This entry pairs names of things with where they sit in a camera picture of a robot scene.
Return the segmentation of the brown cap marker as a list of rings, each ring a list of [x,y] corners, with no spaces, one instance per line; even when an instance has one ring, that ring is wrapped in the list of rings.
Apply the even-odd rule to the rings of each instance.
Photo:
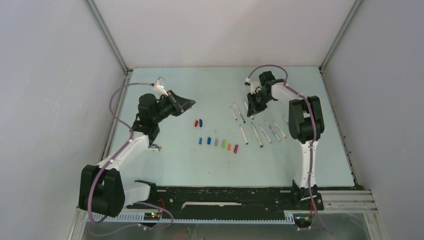
[[[249,113],[249,104],[248,104],[248,102],[246,100],[244,100],[243,102],[244,102],[244,105],[245,105],[245,108],[246,108],[246,113],[248,114]],[[251,115],[249,118],[251,120],[254,120],[254,116],[253,115]]]

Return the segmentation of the dark blue cap marker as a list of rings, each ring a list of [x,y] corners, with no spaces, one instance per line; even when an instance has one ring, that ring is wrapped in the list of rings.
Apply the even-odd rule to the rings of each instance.
[[[242,122],[245,124],[245,123],[246,123],[246,120],[245,120],[244,116],[242,115],[242,113],[241,113],[240,109],[238,108],[238,106],[236,105],[236,103],[233,103],[233,105],[234,105],[234,107],[235,107],[235,109],[236,109],[237,113],[239,114],[239,116],[240,116],[240,118],[241,118]]]

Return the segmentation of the red cap marker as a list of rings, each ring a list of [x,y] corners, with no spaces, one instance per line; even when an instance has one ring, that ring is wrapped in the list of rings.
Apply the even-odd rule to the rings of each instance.
[[[229,108],[230,108],[230,111],[231,111],[231,113],[232,113],[232,115],[233,115],[233,117],[234,117],[235,121],[237,121],[237,120],[238,120],[238,118],[237,118],[237,115],[236,115],[235,111],[233,110],[233,108],[232,108],[231,106],[230,106]]]

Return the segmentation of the orange cap marker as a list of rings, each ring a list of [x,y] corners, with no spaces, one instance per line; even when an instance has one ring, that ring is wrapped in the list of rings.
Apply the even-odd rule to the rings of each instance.
[[[287,135],[284,133],[284,131],[283,131],[283,129],[280,127],[280,125],[275,121],[275,120],[272,120],[273,121],[273,123],[274,123],[274,125],[277,127],[277,129],[280,131],[280,133],[281,133],[281,135],[282,135],[282,137],[284,138],[284,139],[286,139],[287,138]]]

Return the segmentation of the light blue marker body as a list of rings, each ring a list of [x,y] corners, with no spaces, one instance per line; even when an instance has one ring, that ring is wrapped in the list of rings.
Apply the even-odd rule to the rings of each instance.
[[[244,143],[245,143],[246,145],[248,145],[248,144],[249,144],[249,141],[248,141],[248,139],[247,139],[247,136],[246,136],[246,133],[245,133],[245,131],[244,131],[244,128],[243,128],[243,126],[242,126],[241,124],[239,125],[239,127],[240,127],[240,132],[241,132],[241,135],[242,135],[243,141],[244,141]]]

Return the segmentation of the green cap marker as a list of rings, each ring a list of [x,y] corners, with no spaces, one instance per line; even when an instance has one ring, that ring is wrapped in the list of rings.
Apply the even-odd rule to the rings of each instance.
[[[270,123],[265,120],[266,125],[269,127],[269,129],[271,130],[271,132],[275,135],[276,139],[280,142],[281,138],[280,136],[277,134],[277,132],[271,127]]]

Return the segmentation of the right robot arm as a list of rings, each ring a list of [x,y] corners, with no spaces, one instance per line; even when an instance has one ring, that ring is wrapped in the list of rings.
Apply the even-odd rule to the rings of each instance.
[[[290,201],[295,208],[304,209],[318,195],[315,157],[325,129],[320,98],[301,94],[290,87],[286,80],[276,79],[271,71],[261,73],[259,80],[247,77],[245,85],[250,87],[247,94],[248,117],[263,112],[269,101],[288,103],[288,130],[299,143],[301,154],[292,181]]]

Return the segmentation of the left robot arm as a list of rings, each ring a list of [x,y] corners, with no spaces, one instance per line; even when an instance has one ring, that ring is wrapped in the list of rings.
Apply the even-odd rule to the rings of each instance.
[[[140,202],[145,208],[153,208],[158,194],[155,186],[143,180],[123,184],[122,175],[131,163],[151,147],[157,138],[159,123],[169,116],[178,117],[196,101],[167,91],[157,98],[146,93],[138,99],[138,112],[126,142],[97,165],[86,165],[81,171],[78,206],[80,209],[107,217],[116,217],[128,205]]]

